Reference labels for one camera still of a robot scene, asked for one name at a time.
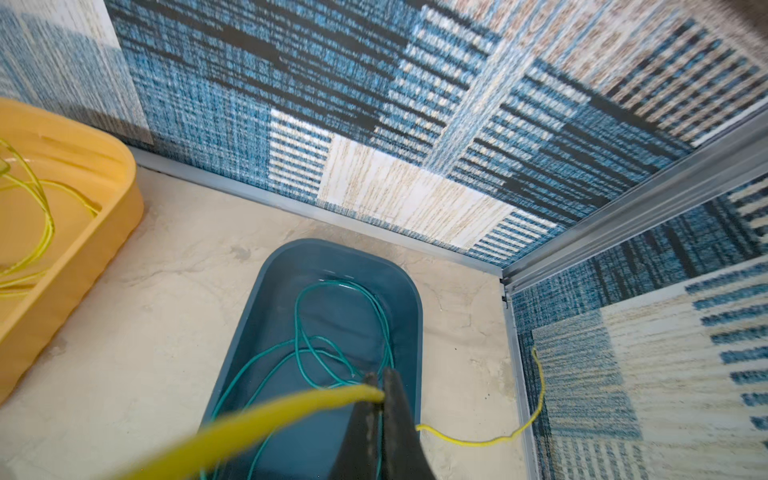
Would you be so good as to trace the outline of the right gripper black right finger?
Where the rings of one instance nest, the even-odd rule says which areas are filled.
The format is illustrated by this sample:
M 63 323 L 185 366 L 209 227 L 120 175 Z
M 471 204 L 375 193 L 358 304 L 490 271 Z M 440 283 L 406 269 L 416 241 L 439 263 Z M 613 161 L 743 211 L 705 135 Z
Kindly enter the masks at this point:
M 435 480 L 396 370 L 383 371 L 383 387 L 382 478 Z

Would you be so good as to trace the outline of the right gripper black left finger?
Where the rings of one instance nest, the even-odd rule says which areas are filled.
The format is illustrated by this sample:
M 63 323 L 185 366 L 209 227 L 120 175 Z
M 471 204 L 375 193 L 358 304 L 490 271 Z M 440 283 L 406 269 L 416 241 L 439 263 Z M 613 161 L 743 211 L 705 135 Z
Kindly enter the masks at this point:
M 380 419 L 380 400 L 355 403 L 329 479 L 377 478 Z

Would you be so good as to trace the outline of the yellow plastic tray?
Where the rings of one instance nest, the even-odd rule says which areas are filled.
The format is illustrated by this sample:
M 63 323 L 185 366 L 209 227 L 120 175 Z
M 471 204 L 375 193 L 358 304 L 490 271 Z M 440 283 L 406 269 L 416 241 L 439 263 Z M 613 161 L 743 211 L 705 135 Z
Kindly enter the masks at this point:
M 7 400 L 144 213 L 117 138 L 1 101 L 1 398 Z

